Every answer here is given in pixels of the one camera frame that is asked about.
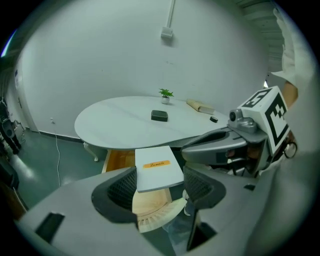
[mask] white plant pot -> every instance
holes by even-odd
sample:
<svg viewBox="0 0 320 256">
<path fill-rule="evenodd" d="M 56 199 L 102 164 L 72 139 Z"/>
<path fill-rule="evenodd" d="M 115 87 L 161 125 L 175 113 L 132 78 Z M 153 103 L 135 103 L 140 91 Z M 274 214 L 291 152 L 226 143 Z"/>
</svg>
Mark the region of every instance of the white plant pot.
<svg viewBox="0 0 320 256">
<path fill-rule="evenodd" d="M 169 102 L 170 102 L 170 98 L 165 98 L 165 97 L 161 98 L 161 103 L 162 104 L 169 104 Z"/>
</svg>

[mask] white wall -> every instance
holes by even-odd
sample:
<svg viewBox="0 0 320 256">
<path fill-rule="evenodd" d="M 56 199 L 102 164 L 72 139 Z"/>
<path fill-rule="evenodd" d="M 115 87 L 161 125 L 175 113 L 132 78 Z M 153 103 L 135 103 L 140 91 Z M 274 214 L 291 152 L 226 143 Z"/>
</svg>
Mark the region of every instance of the white wall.
<svg viewBox="0 0 320 256">
<path fill-rule="evenodd" d="M 261 89 L 266 48 L 231 0 L 176 0 L 167 45 L 160 32 L 170 2 L 75 0 L 47 19 L 21 56 L 37 128 L 53 133 L 54 118 L 57 134 L 77 137 L 74 122 L 91 104 L 159 88 L 228 114 Z"/>
<path fill-rule="evenodd" d="M 5 101 L 6 101 L 7 108 L 8 108 L 9 114 L 10 114 L 10 120 L 12 122 L 17 120 L 25 128 L 28 126 L 28 124 L 25 120 L 25 117 L 24 117 L 23 112 L 20 108 L 18 100 L 19 100 L 19 96 L 18 96 L 16 86 L 15 86 L 15 77 L 12 74 L 12 76 L 9 80 L 8 89 L 7 89 L 7 92 L 5 95 Z"/>
</svg>

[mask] black box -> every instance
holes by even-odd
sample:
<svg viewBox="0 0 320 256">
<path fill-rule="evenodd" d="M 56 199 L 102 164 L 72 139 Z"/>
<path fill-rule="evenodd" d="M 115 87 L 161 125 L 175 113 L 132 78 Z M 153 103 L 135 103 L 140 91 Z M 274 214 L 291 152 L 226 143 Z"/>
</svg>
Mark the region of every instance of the black box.
<svg viewBox="0 0 320 256">
<path fill-rule="evenodd" d="M 168 121 L 168 113 L 160 110 L 152 110 L 151 112 L 151 120 L 167 122 Z"/>
</svg>

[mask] white cube with marker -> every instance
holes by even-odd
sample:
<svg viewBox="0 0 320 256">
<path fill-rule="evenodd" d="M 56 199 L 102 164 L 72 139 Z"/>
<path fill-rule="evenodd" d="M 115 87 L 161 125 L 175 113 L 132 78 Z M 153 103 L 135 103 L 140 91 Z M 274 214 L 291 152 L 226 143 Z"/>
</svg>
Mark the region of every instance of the white cube with marker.
<svg viewBox="0 0 320 256">
<path fill-rule="evenodd" d="M 284 119 L 288 108 L 280 89 L 275 86 L 259 90 L 238 109 L 244 118 L 252 118 L 268 135 L 270 151 L 274 154 L 290 131 Z"/>
</svg>

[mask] small potted plant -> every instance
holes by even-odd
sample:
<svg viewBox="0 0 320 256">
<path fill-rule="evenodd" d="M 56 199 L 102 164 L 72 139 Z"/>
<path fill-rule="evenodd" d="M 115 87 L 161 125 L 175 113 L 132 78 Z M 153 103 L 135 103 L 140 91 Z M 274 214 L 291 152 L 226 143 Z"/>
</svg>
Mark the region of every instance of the small potted plant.
<svg viewBox="0 0 320 256">
<path fill-rule="evenodd" d="M 170 101 L 169 97 L 174 97 L 174 92 L 169 92 L 167 89 L 160 89 L 159 93 L 162 95 L 161 103 L 162 104 L 168 104 Z"/>
</svg>

